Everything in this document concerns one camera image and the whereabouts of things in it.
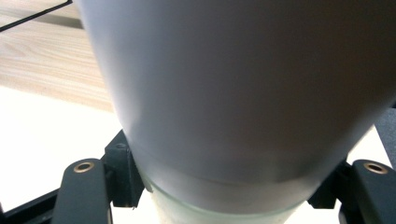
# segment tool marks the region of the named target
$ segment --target cylindrical container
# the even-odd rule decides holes
[[[189,208],[292,208],[395,99],[394,1],[77,3],[147,188]]]

